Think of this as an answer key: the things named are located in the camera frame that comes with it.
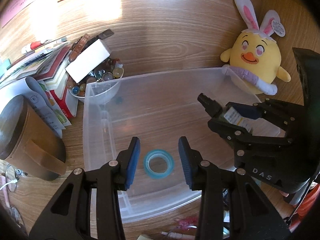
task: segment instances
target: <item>yellow plush chick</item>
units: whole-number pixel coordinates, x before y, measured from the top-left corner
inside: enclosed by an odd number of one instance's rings
[[[251,1],[235,2],[248,29],[242,31],[233,47],[224,51],[220,59],[230,62],[228,67],[244,80],[254,94],[274,95],[277,88],[271,83],[275,77],[285,82],[291,79],[289,73],[280,66],[279,47],[270,37],[274,33],[271,21],[275,19],[280,22],[280,18],[276,11],[268,11],[259,29]]]

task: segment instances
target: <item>plush toy eye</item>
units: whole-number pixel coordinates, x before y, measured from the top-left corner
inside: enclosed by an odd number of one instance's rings
[[[258,45],[258,46],[256,47],[256,54],[257,54],[257,56],[260,57],[263,53],[264,53],[264,47],[263,47],[262,45]]]
[[[247,49],[247,47],[248,47],[248,42],[247,41],[244,41],[244,42],[242,42],[242,49],[243,50],[246,50]]]

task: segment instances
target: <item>bunny ear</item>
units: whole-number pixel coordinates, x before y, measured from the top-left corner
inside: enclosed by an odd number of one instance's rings
[[[271,22],[276,20],[280,22],[280,17],[275,10],[267,11],[266,15],[263,18],[263,21],[260,26],[260,31],[264,32],[266,35],[270,36],[274,33],[274,30],[271,27]]]
[[[249,29],[259,30],[256,14],[250,0],[235,0],[236,6]]]

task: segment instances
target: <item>dark brown lid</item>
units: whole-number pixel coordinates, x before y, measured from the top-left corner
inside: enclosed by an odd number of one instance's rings
[[[22,132],[28,111],[28,102],[15,96],[0,114],[0,159],[6,159],[14,149]]]

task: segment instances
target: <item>teal ring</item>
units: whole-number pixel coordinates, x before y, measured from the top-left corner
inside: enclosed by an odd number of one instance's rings
[[[167,163],[167,170],[165,172],[154,172],[150,168],[150,161],[154,158],[161,158]],[[143,167],[146,174],[153,179],[163,179],[172,172],[174,168],[174,160],[172,156],[165,150],[156,149],[147,153],[143,160]]]

